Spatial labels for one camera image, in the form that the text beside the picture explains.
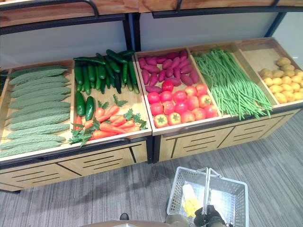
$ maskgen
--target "wooden crate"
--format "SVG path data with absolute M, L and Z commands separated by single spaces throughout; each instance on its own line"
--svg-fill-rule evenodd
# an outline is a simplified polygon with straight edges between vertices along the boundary
M 267 93 L 272 97 L 273 100 L 275 100 L 276 105 L 274 105 L 274 107 L 303 104 L 303 100 L 279 104 L 275 96 L 272 94 L 272 92 L 269 90 L 269 88 L 259 75 L 259 72 L 262 69 L 279 69 L 279 67 L 276 65 L 276 61 L 280 57 L 287 57 L 296 69 L 302 70 L 300 66 L 283 49 L 283 47 L 277 42 L 275 38 L 270 37 L 237 41 L 236 45 L 238 46 L 248 63 L 252 66 L 253 70 L 256 72 L 256 76 L 258 77 L 260 83 L 263 84 L 263 87 L 267 90 Z

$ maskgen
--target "red potato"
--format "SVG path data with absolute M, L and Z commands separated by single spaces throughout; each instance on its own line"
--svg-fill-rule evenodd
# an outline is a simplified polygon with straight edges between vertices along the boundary
M 154 86 L 158 82 L 158 76 L 156 73 L 151 74 L 150 86 Z
M 178 56 L 179 56 L 179 53 L 178 53 L 178 52 L 171 52 L 171 53 L 166 54 L 166 57 L 167 57 L 168 59 L 174 59 L 174 58 L 176 58 L 176 57 L 178 57 Z
M 178 87 L 181 85 L 181 80 L 178 79 L 178 78 L 173 78 L 173 77 L 170 77 L 170 78 L 165 78 L 165 81 L 170 81 L 173 83 L 174 87 Z
M 172 64 L 172 60 L 171 60 L 171 59 L 167 59 L 167 60 L 163 63 L 162 68 L 163 68 L 164 70 L 166 70 L 167 68 L 169 68 L 169 67 L 171 66 L 171 64 Z
M 174 58 L 174 60 L 172 60 L 172 64 L 171 64 L 170 68 L 174 69 L 174 68 L 176 68 L 179 64 L 180 64 L 180 58 L 179 58 L 179 57 L 176 57 L 176 58 Z
M 177 79 L 181 79 L 181 72 L 179 67 L 174 68 L 174 77 Z
M 181 73 L 187 74 L 187 73 L 189 73 L 191 70 L 192 70 L 191 65 L 187 65 L 187 66 L 184 66 L 184 67 L 181 68 Z
M 166 77 L 172 77 L 173 74 L 174 74 L 174 70 L 172 68 L 168 68 L 166 70 Z
M 186 74 L 181 74 L 181 81 L 187 86 L 193 85 L 193 80 Z
M 199 81 L 199 75 L 195 69 L 192 69 L 190 74 L 190 78 L 192 79 L 193 83 L 196 84 Z
M 139 58 L 139 65 L 141 69 L 144 68 L 144 65 L 147 65 L 146 60 L 143 57 Z
M 157 92 L 157 93 L 161 93 L 162 89 L 160 87 L 157 86 L 145 86 L 145 90 L 150 93 L 150 92 Z
M 147 70 L 142 70 L 142 77 L 144 84 L 147 85 L 148 82 L 150 81 L 150 74 L 148 73 Z
M 167 57 L 165 55 L 157 57 L 157 63 L 158 64 L 163 64 L 166 60 L 167 60 Z
M 191 62 L 190 62 L 190 60 L 185 60 L 185 61 L 182 61 L 180 64 L 179 64 L 179 68 L 181 69 L 181 68 L 183 68 L 184 66 L 187 66 L 187 65 L 190 65 L 191 64 Z
M 158 81 L 159 81 L 159 82 L 162 82 L 162 81 L 165 79 L 165 77 L 166 77 L 166 72 L 165 72 L 165 70 L 161 70 L 161 71 L 159 72 Z
M 147 70 L 149 73 L 159 73 L 160 72 L 160 69 L 154 65 L 144 65 L 143 68 L 145 70 Z
M 157 61 L 156 61 L 156 59 L 154 59 L 154 58 L 152 58 L 152 57 L 146 57 L 145 60 L 146 60 L 146 63 L 147 63 L 148 65 L 157 66 Z

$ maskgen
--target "yellow potato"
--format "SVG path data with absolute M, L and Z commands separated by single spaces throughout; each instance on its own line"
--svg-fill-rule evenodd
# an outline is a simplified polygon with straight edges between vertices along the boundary
M 291 65 L 291 64 L 286 64 L 286 65 L 282 65 L 282 66 L 280 67 L 280 69 L 283 70 L 283 71 L 286 71 L 286 70 L 294 71 L 294 66 Z
M 287 103 L 287 99 L 286 99 L 285 95 L 283 95 L 282 93 L 277 92 L 274 95 L 279 103 Z
M 282 91 L 282 94 L 285 95 L 288 102 L 295 101 L 294 94 L 291 91 Z
M 281 78 L 273 78 L 273 85 L 281 85 L 282 83 L 282 79 Z
M 294 76 L 294 71 L 291 71 L 291 70 L 286 70 L 284 72 L 284 77 L 293 77 Z
M 298 84 L 298 83 L 291 83 L 290 86 L 292 86 L 294 92 L 299 92 L 299 90 L 300 90 L 300 84 Z
M 288 59 L 288 58 L 285 58 L 285 57 L 282 57 L 282 58 L 279 58 L 277 61 L 276 61 L 276 64 L 278 66 L 282 66 L 282 65 L 286 65 L 286 64 L 290 64 L 291 61 Z
M 292 83 L 292 79 L 288 76 L 286 77 L 282 77 L 282 84 L 291 84 Z
M 293 81 L 294 83 L 301 83 L 302 77 L 300 77 L 300 76 L 293 76 L 293 77 L 292 77 L 292 81 Z
M 294 98 L 296 100 L 302 100 L 303 99 L 303 93 L 302 92 L 295 92 L 294 93 Z
M 280 78 L 284 75 L 284 72 L 281 70 L 273 70 L 273 78 Z
M 272 78 L 273 74 L 272 74 L 271 70 L 269 70 L 269 69 L 262 69 L 260 71 L 260 76 L 262 78 L 266 78 L 266 77 Z
M 293 87 L 290 86 L 289 84 L 282 84 L 282 85 L 281 85 L 281 88 L 282 88 L 284 91 L 293 91 Z
M 272 93 L 278 93 L 278 92 L 282 92 L 283 91 L 283 88 L 281 86 L 278 86 L 278 85 L 272 85 L 270 86 L 269 90 L 272 92 Z
M 270 87 L 270 86 L 273 85 L 273 80 L 272 80 L 271 78 L 269 78 L 269 77 L 265 78 L 263 81 L 265 82 L 265 84 L 266 84 L 268 87 Z

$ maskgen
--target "yellow item in basket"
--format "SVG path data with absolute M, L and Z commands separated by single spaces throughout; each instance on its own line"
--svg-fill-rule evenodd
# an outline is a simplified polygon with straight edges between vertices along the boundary
M 263 81 L 268 87 L 273 85 L 273 80 L 269 77 L 266 77 Z
M 282 84 L 291 84 L 292 79 L 289 76 L 282 77 Z
M 288 103 L 295 101 L 294 94 L 291 91 L 282 91 L 282 94 L 285 95 Z
M 185 184 L 182 187 L 182 192 L 184 195 L 184 200 L 182 200 L 182 206 L 183 206 L 187 216 L 188 217 L 196 216 L 195 211 L 197 209 L 201 208 L 202 206 L 195 196 L 193 187 L 190 184 Z
M 274 94 L 276 99 L 278 100 L 279 103 L 287 103 L 287 99 L 285 97 L 285 95 L 283 95 L 282 93 L 278 92 Z

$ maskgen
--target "parsley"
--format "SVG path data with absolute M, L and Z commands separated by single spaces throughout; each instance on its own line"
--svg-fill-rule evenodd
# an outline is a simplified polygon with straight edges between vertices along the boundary
M 114 100 L 115 100 L 115 104 L 119 107 L 122 107 L 124 104 L 128 103 L 128 101 L 126 101 L 126 100 L 119 101 L 118 97 L 116 95 L 113 95 L 113 97 L 114 97 Z

